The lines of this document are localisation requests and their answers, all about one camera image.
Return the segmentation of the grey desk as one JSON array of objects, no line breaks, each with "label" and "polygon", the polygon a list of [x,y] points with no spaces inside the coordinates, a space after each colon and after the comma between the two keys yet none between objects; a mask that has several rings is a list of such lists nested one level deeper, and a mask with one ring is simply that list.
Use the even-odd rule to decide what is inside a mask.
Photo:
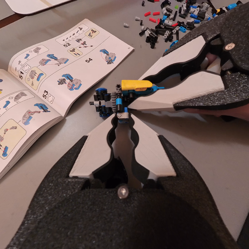
[{"label": "grey desk", "polygon": [[[1,248],[5,248],[20,226],[30,201],[51,167],[83,135],[101,123],[89,106],[94,90],[113,91],[122,79],[138,79],[169,46],[159,39],[154,49],[139,36],[140,17],[153,27],[144,13],[160,11],[160,3],[145,1],[73,1],[57,8],[26,16],[12,15],[1,22],[1,69],[17,52],[53,38],[87,18],[134,51],[113,72],[83,94],[67,117],[44,133],[1,179]],[[206,182],[220,214],[237,239],[248,213],[248,122],[224,122],[212,116],[179,112],[170,114],[133,112],[145,124],[169,140],[198,170]]]}]

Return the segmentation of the open instruction booklet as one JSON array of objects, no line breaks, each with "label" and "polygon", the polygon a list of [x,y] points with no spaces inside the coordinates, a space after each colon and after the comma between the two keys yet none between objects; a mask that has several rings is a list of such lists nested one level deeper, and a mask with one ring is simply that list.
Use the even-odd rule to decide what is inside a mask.
[{"label": "open instruction booklet", "polygon": [[0,72],[0,178],[133,50],[84,19],[14,55]]}]

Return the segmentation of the person's right hand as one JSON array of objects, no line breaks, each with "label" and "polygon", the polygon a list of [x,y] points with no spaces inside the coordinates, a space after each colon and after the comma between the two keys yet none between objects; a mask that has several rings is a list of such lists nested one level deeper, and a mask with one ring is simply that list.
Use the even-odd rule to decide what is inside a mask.
[{"label": "person's right hand", "polygon": [[232,116],[235,118],[249,121],[249,104],[227,110],[201,110],[201,109],[188,108],[184,109],[183,111],[186,113],[193,113],[200,115],[213,115],[215,117]]}]

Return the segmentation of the pile of loose building pieces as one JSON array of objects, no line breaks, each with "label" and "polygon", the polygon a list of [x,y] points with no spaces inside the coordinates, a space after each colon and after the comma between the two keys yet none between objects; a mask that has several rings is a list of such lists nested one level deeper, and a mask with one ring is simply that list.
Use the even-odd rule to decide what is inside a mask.
[{"label": "pile of loose building pieces", "polygon": [[144,37],[152,49],[159,37],[164,42],[171,43],[171,47],[200,23],[212,20],[246,2],[248,1],[138,1],[140,9],[133,19],[139,25],[139,36]]}]

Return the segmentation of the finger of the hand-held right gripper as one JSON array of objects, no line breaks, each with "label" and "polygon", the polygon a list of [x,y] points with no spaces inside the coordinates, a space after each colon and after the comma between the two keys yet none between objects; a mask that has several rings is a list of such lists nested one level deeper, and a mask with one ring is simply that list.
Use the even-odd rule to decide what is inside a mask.
[{"label": "finger of the hand-held right gripper", "polygon": [[205,45],[204,37],[198,36],[161,57],[139,80],[162,81],[175,73],[179,73],[184,64],[193,62],[196,58],[200,61],[200,54]]},{"label": "finger of the hand-held right gripper", "polygon": [[175,103],[224,89],[225,86],[219,74],[203,70],[188,76],[173,88],[157,90],[151,95],[137,98],[128,108],[134,110],[173,112],[175,111],[173,108],[173,104]]}]

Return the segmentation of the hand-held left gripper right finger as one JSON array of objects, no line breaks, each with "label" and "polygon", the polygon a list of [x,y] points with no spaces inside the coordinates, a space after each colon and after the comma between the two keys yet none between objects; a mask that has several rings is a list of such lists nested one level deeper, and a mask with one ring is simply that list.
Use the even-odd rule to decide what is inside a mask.
[{"label": "hand-held left gripper right finger", "polygon": [[129,117],[132,150],[132,173],[142,183],[159,177],[175,177],[176,172],[159,135],[134,114]]}]

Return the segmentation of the black and blue gear assembly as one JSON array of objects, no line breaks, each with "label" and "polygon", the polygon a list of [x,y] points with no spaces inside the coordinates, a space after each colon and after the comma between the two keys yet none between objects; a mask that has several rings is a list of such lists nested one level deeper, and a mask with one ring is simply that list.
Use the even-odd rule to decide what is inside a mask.
[{"label": "black and blue gear assembly", "polygon": [[117,114],[119,123],[129,122],[128,105],[135,99],[135,90],[122,91],[121,85],[116,85],[116,91],[108,93],[106,88],[95,90],[94,101],[89,102],[94,105],[100,117],[109,117]]}]

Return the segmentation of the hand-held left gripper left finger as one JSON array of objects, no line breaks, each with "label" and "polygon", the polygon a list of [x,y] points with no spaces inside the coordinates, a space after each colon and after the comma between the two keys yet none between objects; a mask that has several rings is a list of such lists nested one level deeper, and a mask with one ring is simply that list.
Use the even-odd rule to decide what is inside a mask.
[{"label": "hand-held left gripper left finger", "polygon": [[108,132],[114,127],[112,114],[95,129],[87,134],[87,139],[69,173],[69,177],[94,178],[96,170],[111,158],[111,146],[108,145]]}]

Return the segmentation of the yellow and blue brick assembly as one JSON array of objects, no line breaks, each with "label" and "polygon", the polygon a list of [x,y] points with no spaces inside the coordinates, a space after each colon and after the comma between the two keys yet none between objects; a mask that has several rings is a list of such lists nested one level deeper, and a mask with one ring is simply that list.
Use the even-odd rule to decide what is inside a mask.
[{"label": "yellow and blue brick assembly", "polygon": [[132,102],[140,96],[147,96],[164,87],[158,87],[148,80],[122,80],[116,85],[116,91],[121,93],[122,100]]}]

